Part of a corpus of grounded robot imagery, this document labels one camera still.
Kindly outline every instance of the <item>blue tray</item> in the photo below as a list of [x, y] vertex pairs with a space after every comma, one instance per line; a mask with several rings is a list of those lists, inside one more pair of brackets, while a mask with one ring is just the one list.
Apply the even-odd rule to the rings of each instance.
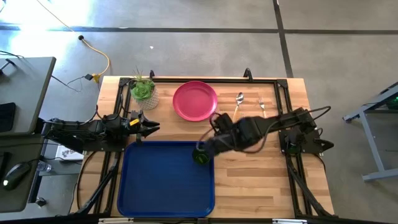
[[214, 162], [196, 164], [196, 142], [144, 141], [124, 152], [118, 210], [125, 217], [205, 217], [214, 208]]

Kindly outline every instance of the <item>concrete floor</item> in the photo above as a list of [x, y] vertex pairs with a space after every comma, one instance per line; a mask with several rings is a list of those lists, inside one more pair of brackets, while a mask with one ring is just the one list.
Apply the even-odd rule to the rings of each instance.
[[[50, 2], [52, 5], [47, 5], [53, 12], [71, 26], [277, 28], [272, 0]], [[398, 1], [394, 0], [279, 0], [279, 4], [285, 29], [398, 29]], [[88, 50], [76, 39], [77, 34], [44, 31], [44, 27], [60, 24], [35, 1], [8, 0], [0, 12], [0, 22], [23, 24], [21, 31], [0, 31], [0, 49], [25, 57], [56, 57], [53, 75], [61, 80], [67, 82], [104, 69], [104, 58]], [[130, 75], [137, 66], [145, 74], [153, 69], [158, 75], [240, 77], [249, 67], [255, 77], [286, 77], [278, 34], [83, 35], [111, 58], [112, 67], [106, 75]], [[335, 143], [324, 160], [335, 213], [343, 218], [398, 222], [398, 178], [362, 181], [361, 175], [376, 171], [376, 165], [361, 124], [345, 124], [341, 119], [397, 81], [397, 37], [286, 35], [293, 75], [305, 79], [311, 107], [332, 106], [317, 124], [325, 130], [322, 137]], [[83, 91], [76, 93], [52, 80], [40, 116], [89, 118], [98, 89], [85, 80], [82, 85]], [[395, 164], [396, 154], [390, 155]], [[75, 181], [75, 176], [46, 177], [39, 195], [51, 199], [47, 208], [28, 205], [21, 213], [0, 214], [0, 220], [66, 214]]]

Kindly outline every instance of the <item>fork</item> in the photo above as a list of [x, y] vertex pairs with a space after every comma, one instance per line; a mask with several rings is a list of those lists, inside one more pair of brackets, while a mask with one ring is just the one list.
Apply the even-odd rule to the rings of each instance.
[[262, 99], [262, 97], [259, 97], [259, 104], [260, 104], [260, 107], [262, 109], [262, 113], [264, 115], [264, 118], [266, 118], [267, 117], [267, 115], [266, 115], [266, 106], [264, 105], [264, 100]]

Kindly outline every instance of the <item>butcher block tabletop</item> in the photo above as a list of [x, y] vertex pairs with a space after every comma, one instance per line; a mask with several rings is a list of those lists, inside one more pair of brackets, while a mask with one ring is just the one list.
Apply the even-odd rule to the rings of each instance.
[[[123, 77], [104, 77], [98, 98], [98, 113], [112, 114], [118, 92], [119, 79]], [[288, 78], [290, 99], [293, 110], [299, 107], [310, 109], [304, 79]], [[145, 110], [144, 115], [151, 121], [160, 123], [160, 130], [152, 133], [144, 141], [197, 141], [210, 128], [208, 120], [190, 122], [182, 119], [173, 109], [173, 95], [182, 83], [156, 82], [159, 104], [153, 110]], [[274, 86], [266, 83], [209, 83], [218, 97], [216, 112], [228, 113], [233, 117], [236, 95], [244, 93], [244, 101], [239, 106], [237, 120], [244, 116], [263, 116], [258, 99], [263, 97], [267, 116], [277, 115]], [[282, 100], [284, 112], [287, 112]], [[131, 98], [130, 110], [139, 110]], [[312, 154], [302, 154], [303, 166], [308, 188], [329, 213], [333, 213], [326, 174], [321, 161]], [[80, 203], [83, 205], [100, 181], [104, 152], [97, 152], [87, 163], [79, 188]], [[121, 161], [116, 181], [112, 217], [120, 217], [117, 196], [120, 183]], [[290, 185], [287, 176], [286, 160], [280, 153], [277, 133], [268, 134], [266, 145], [257, 154], [226, 152], [215, 157], [215, 207], [208, 215], [211, 218], [293, 218], [294, 211]], [[101, 211], [108, 198], [109, 184], [104, 190]], [[304, 203], [301, 190], [297, 191], [301, 211]], [[71, 212], [77, 211], [76, 192]]]

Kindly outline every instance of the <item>pink plate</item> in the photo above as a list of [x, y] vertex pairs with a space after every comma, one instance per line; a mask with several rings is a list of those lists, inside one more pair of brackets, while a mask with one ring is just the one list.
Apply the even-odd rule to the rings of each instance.
[[173, 106], [175, 112], [183, 119], [202, 121], [216, 109], [217, 94], [204, 82], [187, 82], [175, 91]]

